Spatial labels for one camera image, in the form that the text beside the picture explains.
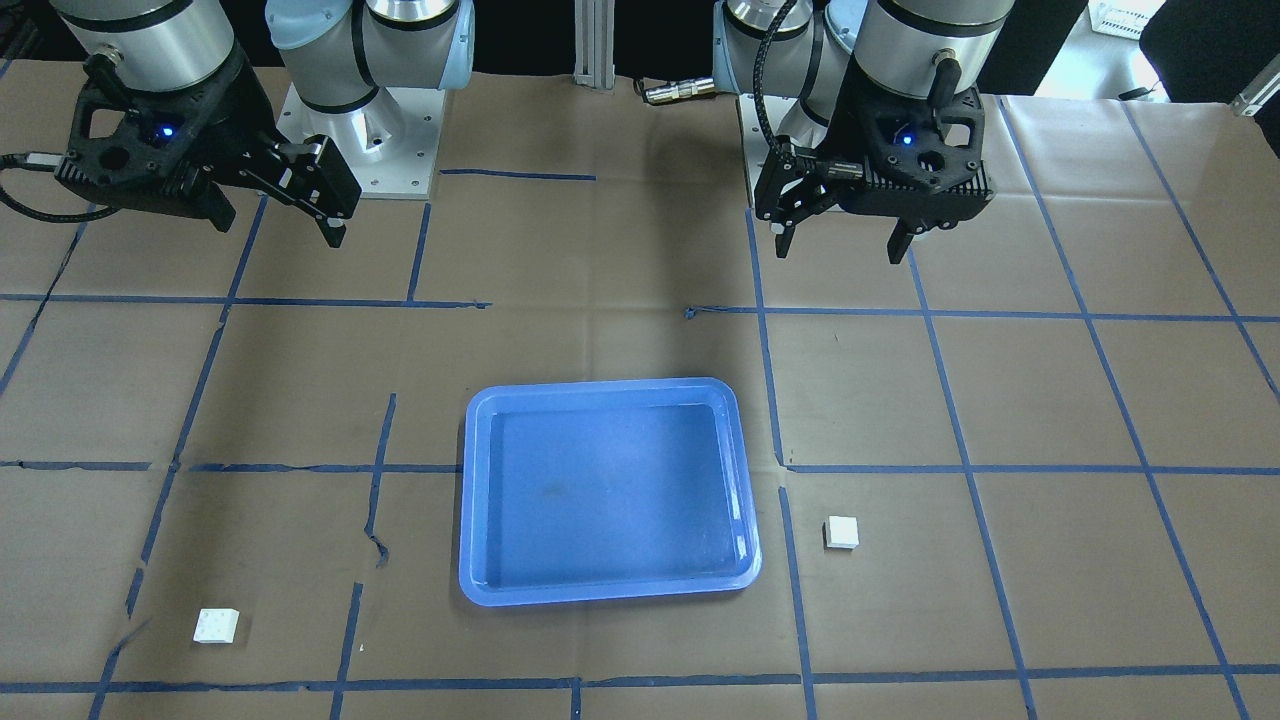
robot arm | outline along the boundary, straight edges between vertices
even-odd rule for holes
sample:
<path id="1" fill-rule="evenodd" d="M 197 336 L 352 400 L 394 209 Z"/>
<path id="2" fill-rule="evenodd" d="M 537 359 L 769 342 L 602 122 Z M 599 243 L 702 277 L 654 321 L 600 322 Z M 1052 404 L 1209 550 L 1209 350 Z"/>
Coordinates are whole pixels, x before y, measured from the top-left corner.
<path id="1" fill-rule="evenodd" d="M 111 208 L 209 219 L 236 211 L 219 186 L 260 190 L 310 214 L 332 247 L 360 199 L 325 136 L 292 143 L 218 0 L 54 0 L 88 51 L 55 177 Z M 104 118 L 119 118 L 102 133 Z"/>
<path id="2" fill-rule="evenodd" d="M 888 256 L 995 196 L 974 82 L 1014 0 L 727 0 L 716 85 L 753 92 L 769 156 L 754 188 L 785 258 L 796 225 L 838 206 L 899 218 Z M 797 96 L 773 133 L 764 94 Z"/>

plastic tray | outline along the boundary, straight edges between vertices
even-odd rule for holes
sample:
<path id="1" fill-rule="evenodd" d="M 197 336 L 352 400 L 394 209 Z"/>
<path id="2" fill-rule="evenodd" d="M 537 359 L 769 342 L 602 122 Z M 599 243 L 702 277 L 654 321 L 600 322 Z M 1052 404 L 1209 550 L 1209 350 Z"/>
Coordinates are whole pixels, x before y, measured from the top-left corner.
<path id="1" fill-rule="evenodd" d="M 477 605 L 733 591 L 760 573 L 719 380 L 492 387 L 465 447 L 458 583 Z"/>

small white block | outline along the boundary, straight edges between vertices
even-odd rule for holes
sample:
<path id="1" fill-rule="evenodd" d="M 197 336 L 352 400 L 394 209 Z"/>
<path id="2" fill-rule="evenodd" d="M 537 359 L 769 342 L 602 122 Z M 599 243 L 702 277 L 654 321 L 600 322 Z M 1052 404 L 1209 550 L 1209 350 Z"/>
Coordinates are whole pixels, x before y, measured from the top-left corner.
<path id="1" fill-rule="evenodd" d="M 827 547 L 838 550 L 852 550 L 858 547 L 858 518 L 840 518 L 832 515 L 823 525 L 827 536 Z"/>
<path id="2" fill-rule="evenodd" d="M 191 639 L 198 643 L 230 644 L 236 641 L 237 623 L 239 623 L 239 610 L 206 607 L 200 611 L 196 635 Z"/>

